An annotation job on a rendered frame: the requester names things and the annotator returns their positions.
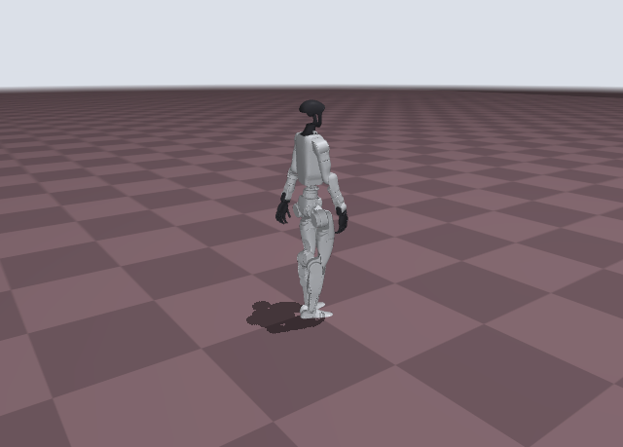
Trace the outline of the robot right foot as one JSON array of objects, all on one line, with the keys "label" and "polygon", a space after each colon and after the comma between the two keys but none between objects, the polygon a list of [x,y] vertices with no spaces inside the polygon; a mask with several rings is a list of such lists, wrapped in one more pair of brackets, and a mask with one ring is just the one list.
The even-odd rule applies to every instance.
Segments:
[{"label": "robot right foot", "polygon": [[[310,313],[311,312],[312,311],[310,311]],[[310,314],[310,313],[309,313],[309,310],[303,310],[301,312],[300,318],[314,318],[314,317],[319,318],[319,317],[330,317],[330,316],[333,315],[330,312],[324,312],[324,311],[321,311],[319,309],[315,309],[315,313],[312,313],[312,314]]]}]

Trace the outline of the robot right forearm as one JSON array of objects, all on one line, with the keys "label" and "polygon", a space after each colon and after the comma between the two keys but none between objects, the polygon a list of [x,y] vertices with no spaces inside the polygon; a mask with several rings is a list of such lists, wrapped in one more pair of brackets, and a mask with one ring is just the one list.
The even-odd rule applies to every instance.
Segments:
[{"label": "robot right forearm", "polygon": [[331,198],[333,200],[333,204],[336,207],[340,207],[342,213],[347,209],[347,206],[344,202],[344,198],[340,192],[340,187],[338,183],[338,177],[335,173],[329,175],[329,187],[327,188],[328,193],[330,193]]}]

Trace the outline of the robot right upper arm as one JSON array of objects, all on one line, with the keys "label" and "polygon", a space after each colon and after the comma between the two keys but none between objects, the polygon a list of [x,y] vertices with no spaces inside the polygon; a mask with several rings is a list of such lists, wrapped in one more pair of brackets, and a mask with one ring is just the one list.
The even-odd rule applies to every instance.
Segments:
[{"label": "robot right upper arm", "polygon": [[331,162],[330,162],[330,156],[329,156],[329,151],[330,151],[329,144],[326,140],[322,138],[313,139],[311,143],[312,143],[312,150],[318,160],[322,180],[325,184],[329,185],[328,178],[329,178],[329,175],[333,173],[333,172],[330,172]]}]

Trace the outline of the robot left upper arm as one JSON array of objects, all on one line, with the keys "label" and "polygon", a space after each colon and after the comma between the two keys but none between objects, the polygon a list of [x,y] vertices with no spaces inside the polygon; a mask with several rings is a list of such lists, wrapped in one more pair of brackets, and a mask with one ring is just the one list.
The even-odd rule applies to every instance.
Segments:
[{"label": "robot left upper arm", "polygon": [[[293,154],[292,154],[292,163],[291,163],[291,171],[297,173],[297,165],[296,165],[296,137],[298,135],[298,132],[295,134],[294,137],[294,149],[293,149]],[[298,174],[298,173],[297,173]]]}]

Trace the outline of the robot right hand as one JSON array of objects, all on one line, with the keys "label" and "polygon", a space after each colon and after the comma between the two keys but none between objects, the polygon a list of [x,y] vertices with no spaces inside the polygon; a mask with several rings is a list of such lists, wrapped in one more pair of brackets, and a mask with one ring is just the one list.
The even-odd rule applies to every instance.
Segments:
[{"label": "robot right hand", "polygon": [[336,212],[337,212],[337,215],[339,215],[339,231],[335,232],[335,234],[339,234],[343,232],[344,229],[347,227],[348,216],[347,216],[347,210],[345,210],[342,213],[341,208],[338,206],[336,207]]}]

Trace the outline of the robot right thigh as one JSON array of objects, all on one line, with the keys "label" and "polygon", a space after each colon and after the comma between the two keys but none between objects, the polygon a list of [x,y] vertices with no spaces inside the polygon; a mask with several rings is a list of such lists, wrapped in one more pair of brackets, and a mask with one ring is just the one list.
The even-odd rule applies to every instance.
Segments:
[{"label": "robot right thigh", "polygon": [[308,260],[307,269],[309,272],[310,264],[313,262],[319,262],[322,265],[322,270],[325,268],[333,249],[335,237],[334,221],[329,210],[325,210],[319,205],[312,207],[311,223],[313,227],[318,227],[315,232],[318,254],[317,257]]}]

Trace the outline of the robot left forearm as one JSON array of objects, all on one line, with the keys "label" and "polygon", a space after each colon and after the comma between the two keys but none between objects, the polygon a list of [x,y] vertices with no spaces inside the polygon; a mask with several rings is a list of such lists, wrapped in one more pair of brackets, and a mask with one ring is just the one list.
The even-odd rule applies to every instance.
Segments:
[{"label": "robot left forearm", "polygon": [[[289,201],[292,197],[292,193],[295,190],[295,185],[296,185],[296,181],[298,180],[298,174],[291,171],[291,169],[289,169],[288,173],[287,173],[287,180],[283,189],[283,192],[285,192],[286,196],[285,196],[285,200]],[[282,192],[282,193],[283,193]],[[281,193],[281,195],[282,195]]]}]

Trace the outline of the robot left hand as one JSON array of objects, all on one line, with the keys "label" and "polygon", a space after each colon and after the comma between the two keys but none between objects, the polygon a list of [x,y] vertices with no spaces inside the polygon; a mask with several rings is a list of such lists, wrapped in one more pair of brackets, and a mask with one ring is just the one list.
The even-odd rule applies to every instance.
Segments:
[{"label": "robot left hand", "polygon": [[285,219],[285,213],[286,212],[287,212],[289,218],[291,217],[291,215],[289,213],[289,210],[288,210],[288,203],[290,203],[291,199],[289,201],[287,201],[287,200],[285,200],[285,196],[286,196],[286,194],[285,194],[285,192],[283,192],[282,195],[281,195],[281,198],[280,198],[281,203],[277,207],[277,212],[276,212],[276,215],[275,215],[276,221],[279,221],[279,223],[282,223],[282,224],[284,224],[284,222],[287,223],[286,219]]}]

